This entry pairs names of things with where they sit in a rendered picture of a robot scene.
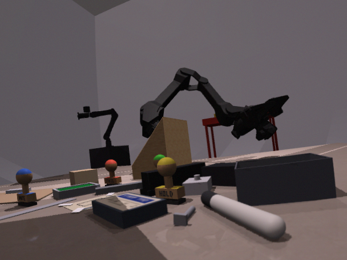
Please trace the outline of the brown fail stamp with red knob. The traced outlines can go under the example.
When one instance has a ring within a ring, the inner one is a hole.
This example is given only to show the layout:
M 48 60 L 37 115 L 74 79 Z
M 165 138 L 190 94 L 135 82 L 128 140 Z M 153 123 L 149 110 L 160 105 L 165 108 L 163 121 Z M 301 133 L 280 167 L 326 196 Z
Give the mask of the brown fail stamp with red knob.
M 116 162 L 114 160 L 106 161 L 105 168 L 110 173 L 109 177 L 104 178 L 104 183 L 106 184 L 105 186 L 119 185 L 122 180 L 121 177 L 115 177 L 115 170 L 117 168 Z

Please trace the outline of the brown date stamp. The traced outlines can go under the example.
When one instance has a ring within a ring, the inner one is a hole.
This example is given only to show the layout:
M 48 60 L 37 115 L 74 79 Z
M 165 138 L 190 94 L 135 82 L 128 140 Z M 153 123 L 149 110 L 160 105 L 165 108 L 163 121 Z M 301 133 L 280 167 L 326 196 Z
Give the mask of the brown date stamp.
M 22 192 L 17 193 L 17 201 L 20 206 L 35 206 L 37 202 L 33 202 L 37 200 L 36 193 L 29 191 L 29 183 L 33 178 L 33 174 L 28 169 L 20 169 L 16 173 L 16 180 L 19 184 L 22 184 Z

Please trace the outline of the white cylinder with black end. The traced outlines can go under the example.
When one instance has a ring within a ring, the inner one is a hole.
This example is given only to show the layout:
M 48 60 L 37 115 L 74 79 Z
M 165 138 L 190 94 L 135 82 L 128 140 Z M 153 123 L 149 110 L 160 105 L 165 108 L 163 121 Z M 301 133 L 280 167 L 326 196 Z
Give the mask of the white cylinder with black end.
M 286 231 L 285 221 L 281 217 L 221 196 L 218 193 L 205 191 L 201 195 L 201 202 L 270 239 L 280 238 Z

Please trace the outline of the wooden hold stamp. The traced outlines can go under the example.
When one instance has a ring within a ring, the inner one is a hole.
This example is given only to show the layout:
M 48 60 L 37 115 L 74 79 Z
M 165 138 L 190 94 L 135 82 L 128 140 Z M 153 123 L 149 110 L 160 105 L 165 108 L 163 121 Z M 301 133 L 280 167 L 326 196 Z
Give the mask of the wooden hold stamp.
M 185 201 L 185 187 L 174 186 L 172 175 L 176 172 L 176 163 L 169 157 L 162 158 L 157 164 L 157 170 L 164 176 L 164 185 L 155 188 L 157 198 L 166 199 L 167 204 L 180 205 Z

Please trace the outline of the beige inspection card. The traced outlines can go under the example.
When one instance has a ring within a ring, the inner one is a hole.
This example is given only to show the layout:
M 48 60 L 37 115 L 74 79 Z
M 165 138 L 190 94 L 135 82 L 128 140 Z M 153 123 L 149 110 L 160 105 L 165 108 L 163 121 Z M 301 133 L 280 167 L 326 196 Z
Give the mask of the beige inspection card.
M 83 201 L 70 203 L 70 204 L 60 204 L 58 206 L 62 206 L 64 208 L 66 208 L 66 209 L 72 210 L 73 212 L 79 213 L 79 212 L 82 212 L 82 211 L 85 211 L 85 210 L 92 209 L 92 202 L 91 201 L 97 200 L 97 199 L 106 198 L 106 197 L 111 197 L 111 196 L 115 196 L 115 194 L 114 193 L 109 193 L 106 196 L 95 197 L 95 198 L 92 198 L 92 199 L 83 200 Z

